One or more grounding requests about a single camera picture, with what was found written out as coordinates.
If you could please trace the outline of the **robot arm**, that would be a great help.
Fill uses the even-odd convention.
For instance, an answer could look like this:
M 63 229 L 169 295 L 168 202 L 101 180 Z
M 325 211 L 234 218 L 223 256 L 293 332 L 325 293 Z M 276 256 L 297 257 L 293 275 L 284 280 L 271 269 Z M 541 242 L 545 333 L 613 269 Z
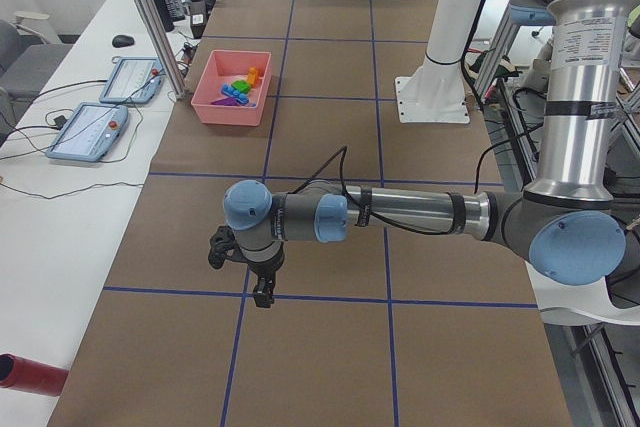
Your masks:
M 515 0 L 555 21 L 535 178 L 519 194 L 427 193 L 310 178 L 288 193 L 244 180 L 224 196 L 209 263 L 245 264 L 257 306 L 274 302 L 288 241 L 337 242 L 349 226 L 380 222 L 426 236 L 467 234 L 496 243 L 564 285 L 594 283 L 621 263 L 625 234 L 603 177 L 627 19 L 639 0 Z

